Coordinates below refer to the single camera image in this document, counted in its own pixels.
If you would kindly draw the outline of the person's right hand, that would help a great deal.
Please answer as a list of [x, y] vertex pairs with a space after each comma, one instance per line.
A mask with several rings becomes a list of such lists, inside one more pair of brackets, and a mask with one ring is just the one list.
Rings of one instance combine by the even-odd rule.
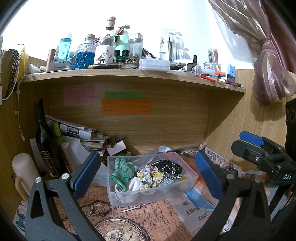
[[269, 197], [270, 196], [270, 191], [269, 191], [269, 188], [267, 186], [267, 173], [263, 172], [260, 175], [260, 179], [262, 180], [266, 197]]

